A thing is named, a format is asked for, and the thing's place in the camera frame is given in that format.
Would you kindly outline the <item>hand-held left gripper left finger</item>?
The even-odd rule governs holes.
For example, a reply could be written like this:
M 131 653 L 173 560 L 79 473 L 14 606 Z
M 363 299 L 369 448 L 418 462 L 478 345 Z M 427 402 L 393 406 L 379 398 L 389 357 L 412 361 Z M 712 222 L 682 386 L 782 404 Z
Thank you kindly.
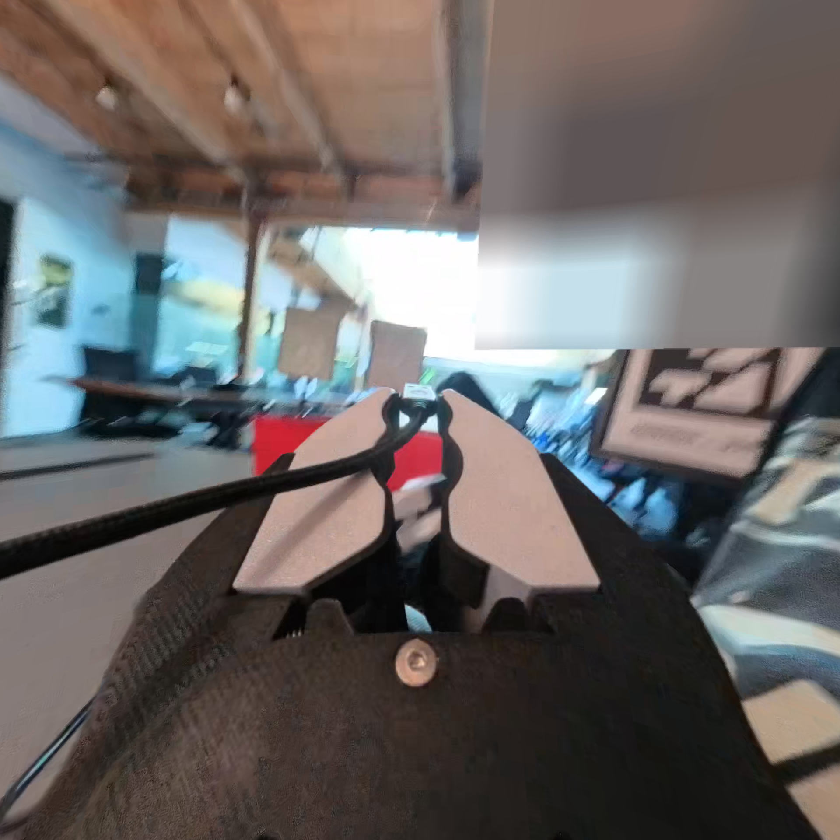
M 399 428 L 397 394 L 375 389 L 295 450 L 289 472 L 351 457 Z M 234 579 L 236 592 L 303 595 L 382 543 L 392 522 L 393 457 L 351 477 L 275 496 Z

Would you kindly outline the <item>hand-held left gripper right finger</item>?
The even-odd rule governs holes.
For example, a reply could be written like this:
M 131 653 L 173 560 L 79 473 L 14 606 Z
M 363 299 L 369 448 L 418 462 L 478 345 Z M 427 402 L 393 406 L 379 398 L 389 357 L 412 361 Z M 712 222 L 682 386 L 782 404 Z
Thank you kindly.
M 596 592 L 600 577 L 534 445 L 453 390 L 438 406 L 443 587 L 456 599 Z

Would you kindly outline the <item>red plastic bin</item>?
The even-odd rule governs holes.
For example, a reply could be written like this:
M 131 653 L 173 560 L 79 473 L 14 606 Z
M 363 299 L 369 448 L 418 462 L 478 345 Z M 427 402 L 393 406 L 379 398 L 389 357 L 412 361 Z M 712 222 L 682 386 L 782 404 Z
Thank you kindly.
M 251 447 L 255 475 L 264 473 L 282 455 L 293 453 L 306 439 L 326 424 L 326 417 L 296 418 L 259 416 L 254 423 Z M 436 433 L 419 432 L 395 453 L 395 467 L 387 486 L 402 489 L 410 480 L 442 473 L 443 441 Z

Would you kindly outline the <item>whiteboard sign black heading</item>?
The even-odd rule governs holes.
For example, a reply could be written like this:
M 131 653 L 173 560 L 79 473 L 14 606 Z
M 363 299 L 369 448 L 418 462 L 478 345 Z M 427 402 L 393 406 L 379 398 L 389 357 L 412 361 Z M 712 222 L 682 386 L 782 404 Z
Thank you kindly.
M 290 379 L 328 382 L 333 377 L 341 313 L 331 310 L 286 310 L 277 370 Z

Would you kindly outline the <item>whiteboard sign green heading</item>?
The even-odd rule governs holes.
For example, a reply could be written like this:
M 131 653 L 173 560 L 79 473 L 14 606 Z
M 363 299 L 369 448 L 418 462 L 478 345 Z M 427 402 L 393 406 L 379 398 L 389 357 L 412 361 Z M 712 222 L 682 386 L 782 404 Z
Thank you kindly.
M 365 387 L 384 387 L 402 392 L 405 385 L 419 384 L 426 341 L 425 329 L 372 321 Z

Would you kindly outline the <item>wooden top office desk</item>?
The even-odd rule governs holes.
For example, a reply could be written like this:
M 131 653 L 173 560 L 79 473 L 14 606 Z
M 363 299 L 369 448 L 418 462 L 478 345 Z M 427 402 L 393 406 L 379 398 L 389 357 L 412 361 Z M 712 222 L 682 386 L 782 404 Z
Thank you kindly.
M 176 406 L 197 410 L 265 412 L 276 400 L 263 391 L 215 391 L 205 388 L 182 388 L 177 385 L 104 381 L 82 376 L 65 379 L 88 395 L 118 398 L 143 405 Z

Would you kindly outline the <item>wooden support pillar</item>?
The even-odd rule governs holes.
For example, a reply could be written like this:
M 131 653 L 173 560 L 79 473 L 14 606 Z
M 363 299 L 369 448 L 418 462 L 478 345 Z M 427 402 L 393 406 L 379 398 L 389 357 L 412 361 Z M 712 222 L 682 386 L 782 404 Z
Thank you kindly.
M 244 293 L 238 324 L 237 380 L 250 377 L 256 341 L 259 282 L 270 246 L 270 225 L 266 216 L 251 213 L 246 224 Z

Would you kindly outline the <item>glass office partition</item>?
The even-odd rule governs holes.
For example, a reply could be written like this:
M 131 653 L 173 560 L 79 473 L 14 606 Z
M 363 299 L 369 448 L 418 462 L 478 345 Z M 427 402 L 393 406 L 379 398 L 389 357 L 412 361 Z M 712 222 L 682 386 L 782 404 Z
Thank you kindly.
M 163 255 L 135 255 L 129 345 L 143 375 L 195 366 L 220 381 L 237 368 L 242 292 L 188 269 Z

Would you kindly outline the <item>black mesh office chair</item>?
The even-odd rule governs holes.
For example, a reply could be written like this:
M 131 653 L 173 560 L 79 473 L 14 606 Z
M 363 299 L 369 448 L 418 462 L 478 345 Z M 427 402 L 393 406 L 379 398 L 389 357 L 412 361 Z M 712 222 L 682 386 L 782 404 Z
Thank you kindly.
M 85 377 L 107 382 L 137 382 L 137 357 L 133 351 L 82 348 Z M 115 395 L 86 392 L 80 408 L 80 422 L 110 424 L 140 413 L 137 402 Z

